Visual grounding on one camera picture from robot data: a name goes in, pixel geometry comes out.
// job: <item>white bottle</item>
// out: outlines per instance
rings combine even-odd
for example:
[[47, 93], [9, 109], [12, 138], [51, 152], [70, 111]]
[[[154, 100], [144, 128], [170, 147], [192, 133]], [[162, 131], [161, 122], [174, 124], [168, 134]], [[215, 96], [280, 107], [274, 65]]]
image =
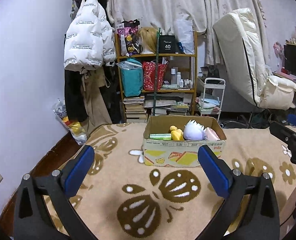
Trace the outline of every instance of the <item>white bottle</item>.
[[176, 77], [176, 69], [172, 68], [171, 69], [171, 82], [172, 85], [177, 84], [177, 77]]
[[176, 84], [179, 86], [180, 85], [180, 80], [181, 80], [181, 73], [180, 72], [177, 72], [177, 82]]
[[183, 88], [184, 87], [184, 81], [182, 79], [180, 80], [179, 87], [180, 88]]

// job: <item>curtain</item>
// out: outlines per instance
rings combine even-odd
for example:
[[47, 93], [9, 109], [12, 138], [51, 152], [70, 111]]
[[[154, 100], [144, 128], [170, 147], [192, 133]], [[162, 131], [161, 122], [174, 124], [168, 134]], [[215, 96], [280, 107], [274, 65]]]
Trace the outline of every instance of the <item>curtain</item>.
[[115, 26], [122, 21], [140, 20], [140, 26], [161, 27], [173, 33], [176, 19], [192, 20], [193, 30], [204, 33], [207, 17], [204, 0], [110, 0]]
[[261, 0], [205, 0], [207, 14], [207, 41], [205, 64], [223, 64], [223, 57], [218, 39], [212, 26], [225, 14], [240, 8], [250, 8], [256, 20], [257, 33], [260, 37], [265, 63], [269, 65], [269, 45], [264, 23], [264, 11]]

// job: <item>blue gripper pad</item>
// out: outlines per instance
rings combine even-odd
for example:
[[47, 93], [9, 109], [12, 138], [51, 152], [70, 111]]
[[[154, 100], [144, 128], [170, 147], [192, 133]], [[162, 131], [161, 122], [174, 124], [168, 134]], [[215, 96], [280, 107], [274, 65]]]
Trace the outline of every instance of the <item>blue gripper pad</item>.
[[220, 160], [208, 147], [201, 146], [198, 150], [198, 161], [219, 197], [227, 199], [230, 195], [229, 189], [233, 182], [231, 169]]
[[67, 198], [74, 197], [82, 184], [88, 170], [94, 162], [94, 149], [85, 145], [80, 153], [67, 162], [62, 170], [61, 186]]

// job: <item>black box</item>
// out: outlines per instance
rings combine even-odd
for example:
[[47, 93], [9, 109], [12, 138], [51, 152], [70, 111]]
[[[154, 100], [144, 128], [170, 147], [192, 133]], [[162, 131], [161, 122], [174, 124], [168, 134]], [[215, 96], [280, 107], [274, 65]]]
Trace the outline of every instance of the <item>black box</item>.
[[160, 54], [176, 53], [176, 38], [174, 35], [160, 35], [159, 53]]

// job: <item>teal bag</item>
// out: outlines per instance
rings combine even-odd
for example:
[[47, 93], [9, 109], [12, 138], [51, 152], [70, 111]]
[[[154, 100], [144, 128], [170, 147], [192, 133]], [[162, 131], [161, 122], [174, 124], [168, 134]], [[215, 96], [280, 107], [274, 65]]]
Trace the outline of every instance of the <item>teal bag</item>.
[[117, 63], [120, 67], [122, 86], [126, 97], [139, 96], [144, 86], [144, 71], [142, 64], [132, 58]]

